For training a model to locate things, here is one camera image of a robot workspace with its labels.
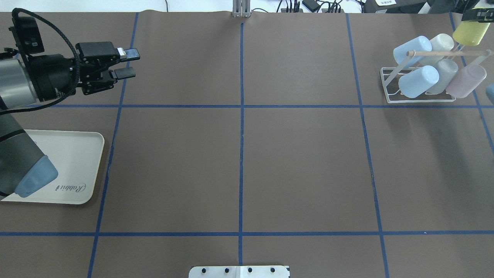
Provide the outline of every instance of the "white tray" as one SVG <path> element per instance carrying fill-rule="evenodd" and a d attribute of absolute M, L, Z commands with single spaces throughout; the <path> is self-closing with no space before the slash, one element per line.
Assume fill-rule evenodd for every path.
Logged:
<path fill-rule="evenodd" d="M 93 194 L 105 140 L 97 132 L 26 130 L 58 170 L 58 177 L 26 198 L 3 202 L 84 204 Z"/>

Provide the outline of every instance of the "black power adapter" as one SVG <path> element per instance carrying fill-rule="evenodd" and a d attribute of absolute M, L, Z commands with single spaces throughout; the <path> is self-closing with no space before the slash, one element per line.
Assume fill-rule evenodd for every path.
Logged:
<path fill-rule="evenodd" d="M 321 8 L 321 5 L 317 4 L 315 0 L 303 0 L 302 4 L 304 4 L 311 12 L 315 12 Z"/>

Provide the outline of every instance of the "drying rack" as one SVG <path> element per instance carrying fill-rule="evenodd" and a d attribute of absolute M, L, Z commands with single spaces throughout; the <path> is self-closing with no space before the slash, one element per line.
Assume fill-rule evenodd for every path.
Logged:
<path fill-rule="evenodd" d="M 405 69 L 405 66 L 415 56 L 444 56 L 448 58 L 454 58 L 456 56 L 476 56 L 470 64 L 480 64 L 487 57 L 492 55 L 492 51 L 415 51 L 411 50 L 407 52 L 407 57 L 397 67 L 384 67 L 380 70 L 382 87 L 384 89 L 384 96 L 388 103 L 417 103 L 417 102 L 453 102 L 456 98 L 446 91 L 440 94 L 422 93 L 416 98 L 408 98 L 403 95 L 398 86 L 398 80 L 405 74 L 419 69 L 420 67 L 409 67 Z"/>

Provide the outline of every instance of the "white label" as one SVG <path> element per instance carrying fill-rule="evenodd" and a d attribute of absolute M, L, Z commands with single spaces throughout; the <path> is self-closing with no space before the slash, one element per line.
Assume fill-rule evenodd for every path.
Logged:
<path fill-rule="evenodd" d="M 396 0 L 375 0 L 378 6 L 389 6 L 396 4 Z"/>

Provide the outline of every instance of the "silver metal cylinder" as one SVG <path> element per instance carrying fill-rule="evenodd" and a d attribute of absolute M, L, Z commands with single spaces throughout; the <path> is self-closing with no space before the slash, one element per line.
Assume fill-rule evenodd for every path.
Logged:
<path fill-rule="evenodd" d="M 36 102 L 36 92 L 19 60 L 0 61 L 0 98 L 7 109 Z"/>

